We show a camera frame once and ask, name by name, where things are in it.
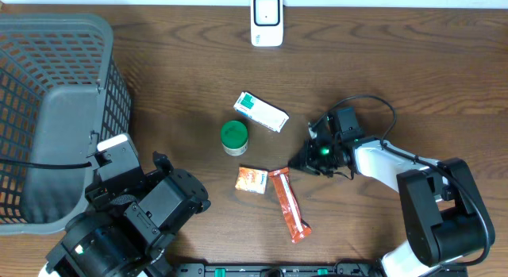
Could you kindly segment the small orange snack packet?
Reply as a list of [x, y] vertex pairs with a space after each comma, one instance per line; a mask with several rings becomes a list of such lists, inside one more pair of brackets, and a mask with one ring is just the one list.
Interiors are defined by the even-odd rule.
[[265, 194], [267, 179], [268, 171], [239, 167], [235, 189], [255, 194]]

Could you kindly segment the white green carton box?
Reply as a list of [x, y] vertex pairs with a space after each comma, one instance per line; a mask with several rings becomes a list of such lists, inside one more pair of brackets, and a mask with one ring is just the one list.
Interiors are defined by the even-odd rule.
[[281, 132], [283, 126], [289, 120], [289, 116], [284, 111], [248, 92], [241, 93], [233, 108], [247, 118], [277, 133]]

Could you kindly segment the red chocolate bar wrapper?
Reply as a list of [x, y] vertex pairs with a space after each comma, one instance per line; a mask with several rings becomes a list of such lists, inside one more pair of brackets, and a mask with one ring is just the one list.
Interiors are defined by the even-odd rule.
[[274, 184], [291, 241], [293, 244], [297, 244], [308, 237], [312, 233], [312, 229], [302, 219], [298, 201], [291, 188], [289, 168], [269, 171], [268, 176]]

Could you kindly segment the green lid jar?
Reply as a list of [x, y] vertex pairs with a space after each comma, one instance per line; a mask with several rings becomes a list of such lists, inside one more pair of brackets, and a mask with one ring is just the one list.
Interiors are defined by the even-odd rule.
[[240, 121], [227, 121], [221, 127], [221, 144], [230, 156], [241, 156], [248, 149], [248, 130]]

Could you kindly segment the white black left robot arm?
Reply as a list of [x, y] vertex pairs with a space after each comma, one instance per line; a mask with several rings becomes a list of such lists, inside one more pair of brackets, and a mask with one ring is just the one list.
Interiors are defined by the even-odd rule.
[[140, 168], [86, 190], [90, 209], [73, 217], [47, 254], [41, 276], [165, 275], [156, 267], [177, 232], [211, 202], [191, 173], [154, 152], [155, 170]]

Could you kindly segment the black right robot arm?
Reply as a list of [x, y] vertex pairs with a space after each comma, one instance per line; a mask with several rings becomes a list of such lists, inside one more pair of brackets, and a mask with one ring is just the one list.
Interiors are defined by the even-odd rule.
[[366, 137], [355, 118], [327, 118], [309, 126], [310, 139], [288, 165], [332, 177], [347, 167], [399, 195], [406, 241], [388, 252], [378, 276], [432, 276], [465, 269], [459, 259], [488, 255], [495, 230], [468, 165], [461, 159], [432, 160]]

